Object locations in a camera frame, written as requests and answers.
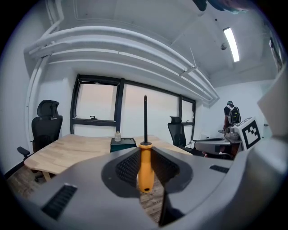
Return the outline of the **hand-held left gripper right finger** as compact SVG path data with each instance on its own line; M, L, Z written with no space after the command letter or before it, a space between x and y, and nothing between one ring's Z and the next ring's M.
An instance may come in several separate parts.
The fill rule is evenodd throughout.
M254 211L249 202L251 151L233 161L152 149L152 167L164 187L162 213L152 230L240 230Z

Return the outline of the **dark green tray box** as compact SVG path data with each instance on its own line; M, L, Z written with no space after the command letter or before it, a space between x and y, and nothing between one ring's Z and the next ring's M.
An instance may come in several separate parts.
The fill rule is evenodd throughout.
M137 147L136 144L111 144L110 145L110 152L120 151L132 147Z

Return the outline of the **black window frame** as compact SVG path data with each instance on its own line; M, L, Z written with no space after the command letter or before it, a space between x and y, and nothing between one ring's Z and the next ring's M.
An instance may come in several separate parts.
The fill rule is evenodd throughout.
M84 119L84 118L76 117L77 100L79 96L80 86L82 84L99 84L99 85L116 86L117 90L116 90L113 120L103 120L103 119L97 119L97 118ZM107 76L78 74L76 76L76 80L75 80L73 92L72 92L72 100L71 100L71 107L70 107L70 133L74 134L75 124L88 125L88 126L100 126L100 127L115 127L117 131L120 131L123 92L124 92L124 86L126 84L137 86L137 87L142 87L142 88L147 88L150 90L154 90L154 91L158 91L161 93L166 93L166 94L178 97L179 117L181 117L183 113L183 101L193 104L192 112L194 114L196 113L196 101L195 100L189 97L183 96L181 94L166 90L166 89L162 89L156 86L151 86L148 84L139 83L139 82L132 81L132 80L126 80L124 78L119 79L119 78L107 77Z

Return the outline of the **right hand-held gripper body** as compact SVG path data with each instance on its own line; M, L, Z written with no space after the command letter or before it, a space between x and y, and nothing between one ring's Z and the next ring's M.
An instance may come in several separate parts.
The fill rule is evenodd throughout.
M225 131L225 138L231 143L240 143L242 150L249 150L261 140L255 117L249 117Z

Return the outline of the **white ceiling pipe bundle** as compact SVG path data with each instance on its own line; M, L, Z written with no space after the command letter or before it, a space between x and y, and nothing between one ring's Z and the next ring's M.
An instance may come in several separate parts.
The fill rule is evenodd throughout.
M196 95L209 106L219 100L211 83L197 67L171 47L147 35L123 28L85 26L45 33L24 49L31 57L40 58L69 50L107 50L127 54L173 74L196 90Z

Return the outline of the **orange handle screwdriver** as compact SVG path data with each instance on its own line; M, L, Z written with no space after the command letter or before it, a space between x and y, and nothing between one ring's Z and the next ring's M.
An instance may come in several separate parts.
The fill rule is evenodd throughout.
M144 96L144 141L139 144L141 163L138 173L139 189L143 193L152 191L154 185L154 170L152 168L152 143L148 141L148 104Z

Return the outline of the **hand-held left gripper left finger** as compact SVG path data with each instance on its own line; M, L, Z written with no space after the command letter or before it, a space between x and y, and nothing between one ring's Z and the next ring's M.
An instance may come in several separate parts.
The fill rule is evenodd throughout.
M74 164L19 202L44 230L156 230L136 188L138 147Z

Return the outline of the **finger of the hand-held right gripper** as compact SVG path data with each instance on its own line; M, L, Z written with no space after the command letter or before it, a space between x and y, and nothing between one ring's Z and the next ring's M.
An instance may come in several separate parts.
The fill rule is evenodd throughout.
M226 146L230 146L230 141L225 137L206 138L194 142L195 149L213 155L223 154L222 149Z

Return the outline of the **person's white shirt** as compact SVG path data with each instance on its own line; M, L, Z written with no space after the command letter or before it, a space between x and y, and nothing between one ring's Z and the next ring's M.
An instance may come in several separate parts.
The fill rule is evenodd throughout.
M288 69L282 69L258 101L273 136L288 136Z

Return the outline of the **long ceiling light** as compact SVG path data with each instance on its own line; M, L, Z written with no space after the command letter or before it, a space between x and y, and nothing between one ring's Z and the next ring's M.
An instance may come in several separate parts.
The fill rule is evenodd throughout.
M238 51L238 47L237 47L236 40L235 40L235 37L234 37L232 29L230 27L228 27L228 28L225 28L223 30L223 32L224 32L224 35L226 36L226 39L227 39L228 44L230 46L230 50L231 50L231 53L232 53L233 61L234 62L239 62L240 61L239 51Z

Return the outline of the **black office chair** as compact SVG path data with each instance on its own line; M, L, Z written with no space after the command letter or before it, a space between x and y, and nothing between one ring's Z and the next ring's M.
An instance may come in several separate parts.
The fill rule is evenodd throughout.
M53 100L43 100L39 103L37 117L31 122L34 153L58 140L63 122L63 117L58 114L58 106L59 102Z
M189 152L192 155L204 157L204 154L195 148L187 147L184 125L178 116L171 116L171 122L167 124L173 145L182 150Z

